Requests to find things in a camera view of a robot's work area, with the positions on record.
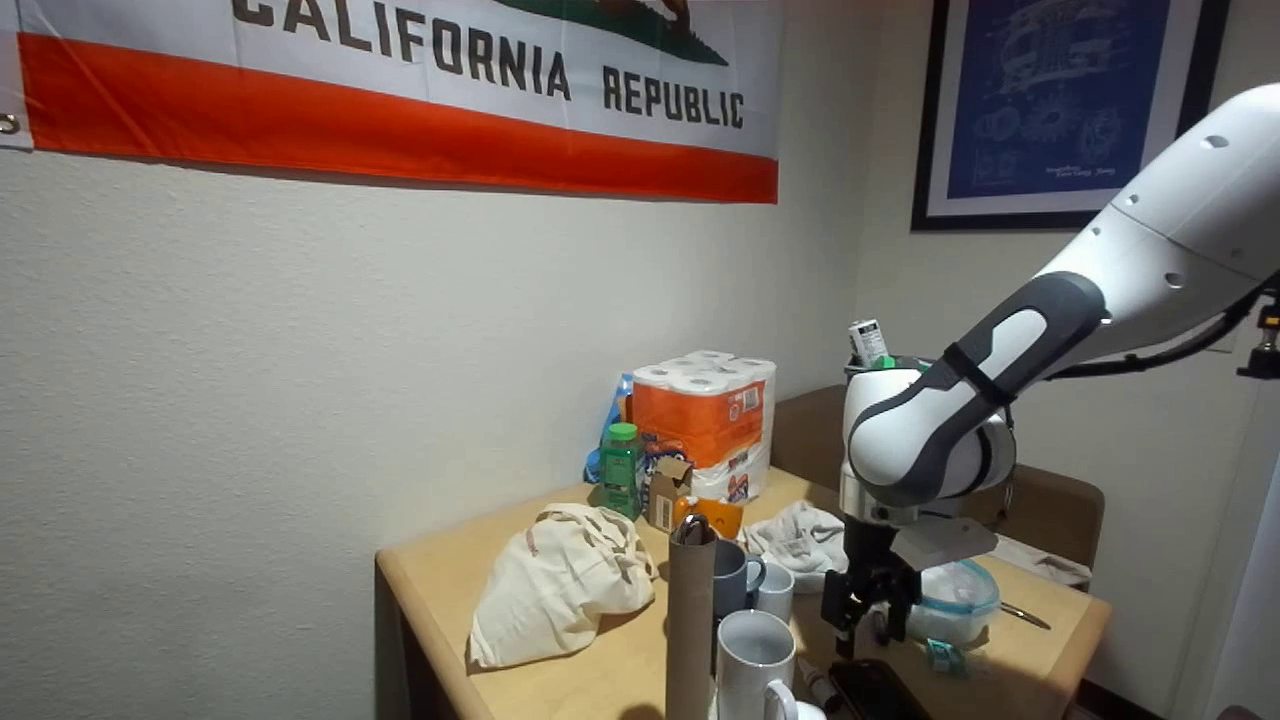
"plastic container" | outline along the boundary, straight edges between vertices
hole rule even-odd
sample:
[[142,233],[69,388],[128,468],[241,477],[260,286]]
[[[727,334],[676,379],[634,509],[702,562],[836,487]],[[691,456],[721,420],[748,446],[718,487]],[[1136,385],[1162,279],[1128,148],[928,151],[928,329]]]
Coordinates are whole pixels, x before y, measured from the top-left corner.
[[988,617],[1001,607],[1001,583],[973,562],[937,565],[922,574],[922,603],[908,617],[908,632],[922,639],[973,648],[979,644]]
[[597,504],[621,515],[641,515],[641,429],[607,424],[602,441]]

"picture frame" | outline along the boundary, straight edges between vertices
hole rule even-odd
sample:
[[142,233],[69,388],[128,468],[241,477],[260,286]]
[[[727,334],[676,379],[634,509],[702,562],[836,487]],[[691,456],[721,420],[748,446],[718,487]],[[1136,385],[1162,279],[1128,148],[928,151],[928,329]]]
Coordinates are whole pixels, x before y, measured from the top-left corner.
[[1083,230],[1211,105],[1227,0],[937,0],[914,230]]

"cloth bag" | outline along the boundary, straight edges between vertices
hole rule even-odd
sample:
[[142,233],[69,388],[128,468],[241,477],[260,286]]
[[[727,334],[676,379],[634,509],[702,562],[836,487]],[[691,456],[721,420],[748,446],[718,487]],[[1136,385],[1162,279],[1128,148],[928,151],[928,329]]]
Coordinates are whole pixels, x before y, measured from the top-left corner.
[[597,639],[602,617],[634,617],[651,600],[651,558],[628,515],[548,504],[501,554],[473,617],[478,667],[572,658]]

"green bottle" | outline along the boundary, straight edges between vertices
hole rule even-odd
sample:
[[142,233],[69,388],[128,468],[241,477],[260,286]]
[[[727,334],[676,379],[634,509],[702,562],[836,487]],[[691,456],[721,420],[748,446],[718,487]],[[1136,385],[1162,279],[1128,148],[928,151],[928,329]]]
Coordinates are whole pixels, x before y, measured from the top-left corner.
[[641,515],[641,429],[607,424],[602,441],[597,504]]

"cup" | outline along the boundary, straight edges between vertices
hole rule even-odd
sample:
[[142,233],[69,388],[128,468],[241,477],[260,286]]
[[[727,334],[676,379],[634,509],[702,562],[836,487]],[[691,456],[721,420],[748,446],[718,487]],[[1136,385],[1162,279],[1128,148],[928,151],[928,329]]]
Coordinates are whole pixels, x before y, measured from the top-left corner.
[[794,622],[798,576],[779,565],[766,565],[766,579],[755,588],[755,607]]
[[721,624],[735,607],[754,607],[760,579],[760,558],[748,558],[740,544],[718,539],[714,624]]
[[789,720],[798,636],[760,607],[727,613],[718,629],[718,720]]

